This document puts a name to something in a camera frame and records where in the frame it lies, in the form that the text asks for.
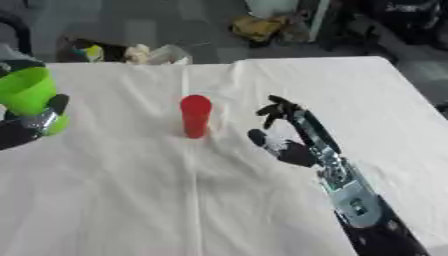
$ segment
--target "white cloth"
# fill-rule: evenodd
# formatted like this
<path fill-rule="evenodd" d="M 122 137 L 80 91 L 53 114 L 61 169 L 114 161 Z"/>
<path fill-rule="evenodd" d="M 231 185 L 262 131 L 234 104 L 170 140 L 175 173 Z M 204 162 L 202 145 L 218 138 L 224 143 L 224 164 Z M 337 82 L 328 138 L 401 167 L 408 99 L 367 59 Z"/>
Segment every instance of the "white cloth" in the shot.
<path fill-rule="evenodd" d="M 448 245 L 448 121 L 385 60 L 54 64 L 62 134 L 0 152 L 0 255 L 355 255 L 313 169 L 247 139 L 269 94 L 311 109 L 419 240 Z M 213 102 L 182 134 L 182 96 Z M 285 122 L 272 133 L 294 136 Z"/>

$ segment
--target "green bowl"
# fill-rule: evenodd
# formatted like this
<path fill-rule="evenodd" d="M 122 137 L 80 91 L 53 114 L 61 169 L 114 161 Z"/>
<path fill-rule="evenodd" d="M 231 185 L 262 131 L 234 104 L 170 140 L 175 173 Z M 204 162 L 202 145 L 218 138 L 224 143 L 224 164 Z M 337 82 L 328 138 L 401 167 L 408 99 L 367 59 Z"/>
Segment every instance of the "green bowl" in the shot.
<path fill-rule="evenodd" d="M 48 69 L 43 67 L 23 69 L 0 79 L 0 104 L 18 116 L 42 113 L 55 95 L 53 80 Z M 68 122 L 66 115 L 59 117 L 45 135 L 61 132 Z"/>

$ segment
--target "floor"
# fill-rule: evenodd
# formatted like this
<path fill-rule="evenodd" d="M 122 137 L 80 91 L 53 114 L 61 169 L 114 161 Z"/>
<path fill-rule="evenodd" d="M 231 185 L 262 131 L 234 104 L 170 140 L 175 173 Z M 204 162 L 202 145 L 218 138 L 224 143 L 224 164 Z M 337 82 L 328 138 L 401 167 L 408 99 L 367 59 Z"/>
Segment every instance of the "floor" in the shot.
<path fill-rule="evenodd" d="M 350 55 L 348 49 L 326 52 L 317 45 L 251 50 L 227 31 L 229 21 L 246 12 L 243 0 L 2 0 L 2 9 L 31 25 L 38 58 L 52 62 L 61 35 L 152 48 L 175 44 L 190 52 L 196 64 L 231 63 L 247 58 L 325 57 Z M 0 41 L 13 35 L 0 27 Z M 384 44 L 401 58 L 398 69 L 434 104 L 448 100 L 448 53 L 404 45 L 392 35 Z"/>

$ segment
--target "clutter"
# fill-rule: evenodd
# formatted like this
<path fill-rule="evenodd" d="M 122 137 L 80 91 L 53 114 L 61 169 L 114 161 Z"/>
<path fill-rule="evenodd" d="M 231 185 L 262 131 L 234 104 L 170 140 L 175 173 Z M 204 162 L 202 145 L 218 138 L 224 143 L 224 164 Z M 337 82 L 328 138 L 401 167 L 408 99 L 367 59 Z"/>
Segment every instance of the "clutter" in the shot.
<path fill-rule="evenodd" d="M 212 110 L 212 103 L 201 95 L 185 97 L 180 104 L 184 130 L 187 137 L 198 139 L 207 132 L 207 123 Z"/>
<path fill-rule="evenodd" d="M 249 40 L 249 47 L 268 46 L 272 39 L 287 24 L 287 16 L 277 16 L 271 19 L 260 19 L 250 15 L 236 18 L 230 30 Z"/>
<path fill-rule="evenodd" d="M 104 61 L 104 50 L 99 45 L 92 45 L 88 48 L 77 49 L 73 48 L 73 51 L 81 56 L 87 58 L 89 62 L 102 62 Z"/>
<path fill-rule="evenodd" d="M 99 50 L 97 47 L 94 47 L 95 45 L 102 49 L 103 56 L 101 61 L 123 61 L 123 56 L 127 48 L 125 46 L 106 44 L 90 39 L 73 38 L 69 36 L 62 36 L 58 39 L 56 60 L 58 62 L 91 62 L 85 51 L 80 52 L 79 49 L 90 49 L 88 50 L 89 54 L 93 56 L 92 59 L 95 60 L 95 56 L 98 57 L 95 52 Z"/>
<path fill-rule="evenodd" d="M 279 41 L 283 44 L 306 43 L 310 39 L 307 21 L 310 19 L 308 11 L 290 15 L 288 24 L 281 30 Z"/>
<path fill-rule="evenodd" d="M 193 56 L 191 56 L 184 49 L 175 45 L 165 45 L 149 54 L 149 65 L 189 65 L 193 64 Z"/>
<path fill-rule="evenodd" d="M 124 58 L 128 64 L 146 64 L 149 61 L 151 49 L 144 44 L 137 44 L 126 49 Z"/>
<path fill-rule="evenodd" d="M 125 52 L 126 63 L 147 65 L 188 65 L 193 63 L 193 57 L 175 45 L 165 45 L 154 51 L 143 44 L 129 47 Z"/>

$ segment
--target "robotic arm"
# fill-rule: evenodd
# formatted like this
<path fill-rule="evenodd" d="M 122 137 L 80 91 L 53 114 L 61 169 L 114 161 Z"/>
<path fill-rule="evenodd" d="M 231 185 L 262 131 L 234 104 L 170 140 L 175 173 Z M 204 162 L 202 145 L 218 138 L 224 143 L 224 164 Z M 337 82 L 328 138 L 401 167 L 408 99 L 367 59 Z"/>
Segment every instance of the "robotic arm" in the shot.
<path fill-rule="evenodd" d="M 342 229 L 360 256 L 429 256 L 388 203 L 371 188 L 362 173 L 341 155 L 341 150 L 323 125 L 309 110 L 283 98 L 270 96 L 274 104 L 257 112 L 267 116 L 269 129 L 277 119 L 288 121 L 305 145 L 278 141 L 261 130 L 251 130 L 249 138 L 279 161 L 311 167 L 317 176 Z"/>
<path fill-rule="evenodd" d="M 6 107 L 0 119 L 0 151 L 62 131 L 69 97 L 56 94 L 45 65 L 9 47 L 0 47 L 0 57 L 8 58 L 0 60 L 0 104 Z"/>

